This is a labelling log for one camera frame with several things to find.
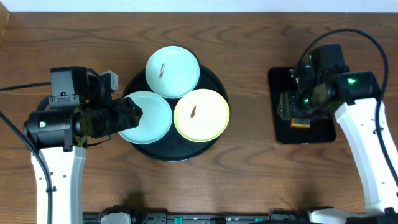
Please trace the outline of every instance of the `wood grain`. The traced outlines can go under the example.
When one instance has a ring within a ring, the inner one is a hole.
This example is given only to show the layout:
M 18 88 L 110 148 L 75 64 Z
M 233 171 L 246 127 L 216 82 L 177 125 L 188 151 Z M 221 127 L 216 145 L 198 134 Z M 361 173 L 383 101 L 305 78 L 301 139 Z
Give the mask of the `wood grain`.
M 275 141 L 267 71 L 295 65 L 304 48 L 333 29 L 373 35 L 391 63 L 385 104 L 398 139 L 398 15 L 394 14 L 156 14 L 79 13 L 11 15 L 0 46 L 0 86 L 46 82 L 50 68 L 69 65 L 113 70 L 123 90 L 150 55 L 167 45 L 192 50 L 224 83 L 231 121 L 213 148 L 185 162 L 160 162 L 137 152 L 117 134 L 89 148 L 83 209 L 112 205 L 170 212 L 267 213 L 282 207 L 333 205 L 364 212 L 363 191 L 340 127 L 329 144 Z M 354 34 L 337 34 L 352 70 L 372 70 L 381 82 L 376 48 Z M 22 127 L 50 87 L 0 93 L 0 108 Z M 36 189 L 30 155 L 0 123 L 2 223 L 35 223 Z

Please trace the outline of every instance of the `pale yellow plate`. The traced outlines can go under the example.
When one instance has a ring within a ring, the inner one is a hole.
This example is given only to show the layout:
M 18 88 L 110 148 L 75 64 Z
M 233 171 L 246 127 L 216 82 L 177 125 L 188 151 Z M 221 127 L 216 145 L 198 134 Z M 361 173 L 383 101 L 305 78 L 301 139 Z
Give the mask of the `pale yellow plate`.
M 229 122 L 229 106 L 217 92 L 193 90 L 178 101 L 174 109 L 177 131 L 193 142 L 207 142 L 217 138 Z

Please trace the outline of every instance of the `green light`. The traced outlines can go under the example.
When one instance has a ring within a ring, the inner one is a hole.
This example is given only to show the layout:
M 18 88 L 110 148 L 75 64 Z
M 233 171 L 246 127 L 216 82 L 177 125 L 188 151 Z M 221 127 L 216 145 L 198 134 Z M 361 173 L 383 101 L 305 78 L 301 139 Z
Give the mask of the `green light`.
M 356 80 L 352 78 L 348 78 L 347 81 L 349 84 L 354 84 L 356 82 Z

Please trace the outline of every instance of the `brown stain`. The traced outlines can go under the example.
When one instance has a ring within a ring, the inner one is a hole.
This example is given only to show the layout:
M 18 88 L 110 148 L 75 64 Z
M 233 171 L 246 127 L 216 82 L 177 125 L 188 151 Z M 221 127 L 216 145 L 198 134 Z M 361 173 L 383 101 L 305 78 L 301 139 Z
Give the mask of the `brown stain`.
M 193 118 L 195 116 L 195 111 L 197 110 L 197 107 L 194 106 L 192 109 L 192 113 L 191 113 L 191 118 Z

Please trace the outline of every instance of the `white wall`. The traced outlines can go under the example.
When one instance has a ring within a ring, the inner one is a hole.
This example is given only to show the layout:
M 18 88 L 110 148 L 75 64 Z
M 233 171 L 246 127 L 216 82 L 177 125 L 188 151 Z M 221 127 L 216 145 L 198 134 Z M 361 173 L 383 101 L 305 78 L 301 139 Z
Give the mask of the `white wall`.
M 398 12 L 398 0 L 0 0 L 10 12 Z

